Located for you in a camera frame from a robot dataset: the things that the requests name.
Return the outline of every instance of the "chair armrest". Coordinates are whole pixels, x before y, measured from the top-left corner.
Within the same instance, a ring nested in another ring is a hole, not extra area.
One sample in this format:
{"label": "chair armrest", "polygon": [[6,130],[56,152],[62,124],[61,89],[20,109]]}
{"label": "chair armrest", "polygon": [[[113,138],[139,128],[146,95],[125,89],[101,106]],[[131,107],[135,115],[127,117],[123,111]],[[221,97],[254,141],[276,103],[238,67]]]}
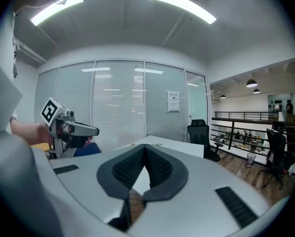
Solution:
{"label": "chair armrest", "polygon": [[223,147],[223,144],[215,142],[218,147]]}

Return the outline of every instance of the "white paper sign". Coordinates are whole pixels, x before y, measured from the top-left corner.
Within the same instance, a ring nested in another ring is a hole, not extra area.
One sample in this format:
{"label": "white paper sign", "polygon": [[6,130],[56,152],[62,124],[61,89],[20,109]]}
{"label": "white paper sign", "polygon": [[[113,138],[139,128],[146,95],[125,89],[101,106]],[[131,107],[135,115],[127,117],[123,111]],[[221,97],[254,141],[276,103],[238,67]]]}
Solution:
{"label": "white paper sign", "polygon": [[179,101],[168,101],[168,111],[180,111],[180,102]]}
{"label": "white paper sign", "polygon": [[167,91],[168,101],[179,101],[179,91]]}

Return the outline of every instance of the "glass door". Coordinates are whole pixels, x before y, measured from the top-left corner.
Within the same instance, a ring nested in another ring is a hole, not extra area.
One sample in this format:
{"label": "glass door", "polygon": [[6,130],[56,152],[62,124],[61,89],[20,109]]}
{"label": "glass door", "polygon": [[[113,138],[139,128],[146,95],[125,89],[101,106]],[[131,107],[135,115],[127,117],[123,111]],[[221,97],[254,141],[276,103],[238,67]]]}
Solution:
{"label": "glass door", "polygon": [[205,78],[186,72],[188,96],[188,125],[193,119],[203,119],[208,124],[208,102]]}

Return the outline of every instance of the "blue chair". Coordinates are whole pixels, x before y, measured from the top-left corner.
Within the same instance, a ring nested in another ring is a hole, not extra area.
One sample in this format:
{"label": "blue chair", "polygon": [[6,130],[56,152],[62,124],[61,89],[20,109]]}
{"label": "blue chair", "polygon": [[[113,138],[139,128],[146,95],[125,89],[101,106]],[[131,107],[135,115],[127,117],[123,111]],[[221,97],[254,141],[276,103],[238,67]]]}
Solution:
{"label": "blue chair", "polygon": [[77,148],[73,154],[73,157],[89,156],[102,153],[97,143],[91,142],[89,145],[83,148]]}

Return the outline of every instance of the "black office chair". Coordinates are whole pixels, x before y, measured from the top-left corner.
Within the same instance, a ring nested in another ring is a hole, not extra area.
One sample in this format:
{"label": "black office chair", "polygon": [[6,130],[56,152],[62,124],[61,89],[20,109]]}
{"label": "black office chair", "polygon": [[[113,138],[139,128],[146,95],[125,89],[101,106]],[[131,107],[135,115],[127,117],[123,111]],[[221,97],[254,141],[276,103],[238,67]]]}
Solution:
{"label": "black office chair", "polygon": [[216,150],[213,152],[210,149],[210,138],[209,138],[209,126],[208,125],[200,125],[200,126],[191,126],[189,125],[187,127],[189,136],[190,136],[190,142],[192,144],[199,144],[204,145],[204,158],[209,159],[215,162],[218,162],[221,160],[221,157],[217,154],[217,150],[219,147],[223,147],[223,144],[215,142],[216,144]]}
{"label": "black office chair", "polygon": [[[272,176],[268,180],[268,182],[263,185],[264,188],[267,187],[271,179],[275,177],[281,185],[281,187],[279,187],[279,189],[281,190],[283,187],[283,175],[286,174],[289,168],[295,163],[295,153],[292,154],[285,151],[286,138],[282,134],[285,131],[285,124],[277,121],[273,122],[271,130],[267,129],[267,136],[270,146],[270,151],[267,155],[266,163],[268,169],[260,170],[258,174],[260,174],[261,172],[266,172],[271,173]],[[272,154],[274,155],[273,160],[270,161],[269,159]]]}
{"label": "black office chair", "polygon": [[191,126],[206,125],[206,122],[203,119],[193,119],[191,121]]}

